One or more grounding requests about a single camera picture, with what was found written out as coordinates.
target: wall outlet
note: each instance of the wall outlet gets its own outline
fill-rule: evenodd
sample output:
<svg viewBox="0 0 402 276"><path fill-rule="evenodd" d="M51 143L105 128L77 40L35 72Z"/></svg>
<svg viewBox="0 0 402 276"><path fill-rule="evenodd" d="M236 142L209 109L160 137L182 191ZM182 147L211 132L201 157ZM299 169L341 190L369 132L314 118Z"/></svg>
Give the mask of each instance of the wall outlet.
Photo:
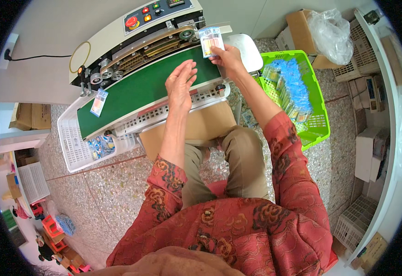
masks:
<svg viewBox="0 0 402 276"><path fill-rule="evenodd" d="M17 42L18 35L10 34L8 39L6 40L5 47L2 49L2 53L0 54L0 69L7 69L9 64L9 60L5 60L4 55L6 49L9 49L9 56L12 56L12 51L14 50L15 43Z"/></svg>

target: band sealer machine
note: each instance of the band sealer machine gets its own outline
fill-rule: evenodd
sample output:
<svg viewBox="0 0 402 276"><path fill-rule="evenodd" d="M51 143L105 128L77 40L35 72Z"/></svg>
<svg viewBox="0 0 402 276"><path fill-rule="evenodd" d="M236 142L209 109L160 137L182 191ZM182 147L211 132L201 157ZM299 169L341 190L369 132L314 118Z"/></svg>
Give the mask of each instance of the band sealer machine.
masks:
<svg viewBox="0 0 402 276"><path fill-rule="evenodd" d="M77 47L69 63L69 81L81 87L81 97L89 98L77 111L82 139L104 133L120 139L164 121L168 113L164 82L189 58L198 68L190 88L191 111L226 100L230 79L223 68L202 56L198 30L208 26L219 26L222 34L232 32L228 23L207 25L197 0L159 0L121 16ZM241 50L249 73L262 68L248 35L231 35L224 43ZM109 94L98 118L90 108L99 88Z"/></svg>

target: woman's left hand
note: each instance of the woman's left hand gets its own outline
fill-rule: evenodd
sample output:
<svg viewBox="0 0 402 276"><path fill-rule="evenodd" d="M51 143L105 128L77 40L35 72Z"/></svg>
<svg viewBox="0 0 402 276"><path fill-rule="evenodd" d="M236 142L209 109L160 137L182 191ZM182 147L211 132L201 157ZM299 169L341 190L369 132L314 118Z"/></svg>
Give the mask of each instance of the woman's left hand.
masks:
<svg viewBox="0 0 402 276"><path fill-rule="evenodd" d="M192 99L188 90L197 79L198 69L194 68L196 64L193 60L184 61L165 81L170 111L179 110L188 113L192 108Z"/></svg>

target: power cord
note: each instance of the power cord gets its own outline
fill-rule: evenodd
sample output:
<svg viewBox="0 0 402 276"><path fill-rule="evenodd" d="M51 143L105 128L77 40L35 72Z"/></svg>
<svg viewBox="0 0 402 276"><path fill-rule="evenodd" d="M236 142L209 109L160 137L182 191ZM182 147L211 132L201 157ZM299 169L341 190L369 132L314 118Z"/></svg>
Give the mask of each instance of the power cord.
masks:
<svg viewBox="0 0 402 276"><path fill-rule="evenodd" d="M49 57L49 58L50 58L50 57L51 57L51 58L52 58L52 57L53 57L53 58L54 58L54 57L55 57L55 58L57 58L57 57L62 57L62 58L64 57L64 58L66 58L66 57L71 57L71 56L72 56L72 55L68 55L68 56L48 56L48 55L41 55L41 56L35 56L35 57L29 57L29 58L28 58L28 57L27 57L27 58L19 58L19 59L13 60L13 59L10 57L9 53L10 53L10 50L9 50L9 49L6 49L5 55L4 55L5 60L9 60L9 61L19 61L19 60L30 60L30 59L32 59L32 58L39 58L39 57L40 57L40 58L41 58L41 57L42 57L42 58L43 58L43 57L44 57L44 58L46 58L46 57L47 57L47 58L48 58L48 57Z"/></svg>

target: control panel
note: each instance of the control panel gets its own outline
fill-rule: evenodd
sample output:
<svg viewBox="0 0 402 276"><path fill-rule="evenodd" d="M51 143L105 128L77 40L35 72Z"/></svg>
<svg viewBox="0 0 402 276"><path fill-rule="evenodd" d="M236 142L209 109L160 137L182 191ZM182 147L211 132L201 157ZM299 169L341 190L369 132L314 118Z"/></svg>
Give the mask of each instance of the control panel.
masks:
<svg viewBox="0 0 402 276"><path fill-rule="evenodd" d="M158 0L123 17L124 35L154 20L192 8L190 0Z"/></svg>

